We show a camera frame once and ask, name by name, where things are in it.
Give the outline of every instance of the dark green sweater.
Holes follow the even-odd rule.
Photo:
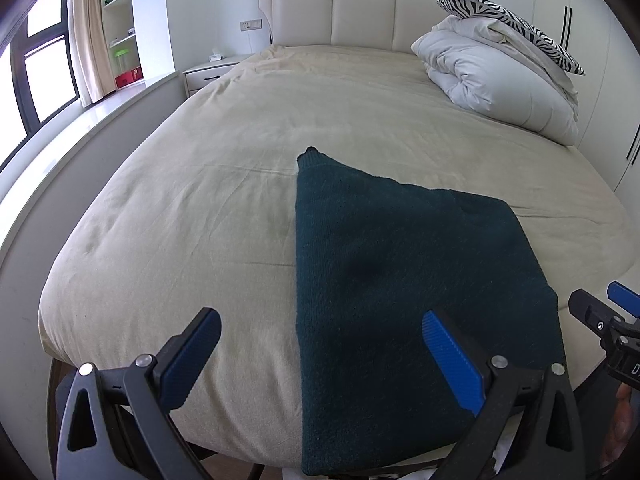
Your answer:
[[[390,465],[473,421],[422,342],[441,307],[489,355],[564,362],[558,298],[501,200],[298,158],[296,263],[308,475]]]

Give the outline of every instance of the wall outlet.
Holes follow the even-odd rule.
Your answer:
[[[240,22],[240,30],[256,30],[262,28],[262,20],[249,20],[248,22]]]

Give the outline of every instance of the nightstand drawer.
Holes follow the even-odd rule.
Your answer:
[[[196,70],[195,72],[187,72],[184,76],[187,79],[187,88],[189,91],[200,90],[209,83],[220,79],[235,65],[227,66],[214,66],[212,68],[205,68],[203,70]]]

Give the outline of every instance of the curtain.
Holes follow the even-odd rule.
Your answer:
[[[102,0],[68,0],[71,65],[82,106],[116,89],[102,30]]]

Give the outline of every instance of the floor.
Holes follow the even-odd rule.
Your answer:
[[[217,454],[204,459],[202,465],[215,480],[246,480],[253,464]],[[267,466],[260,480],[282,480],[282,469]]]

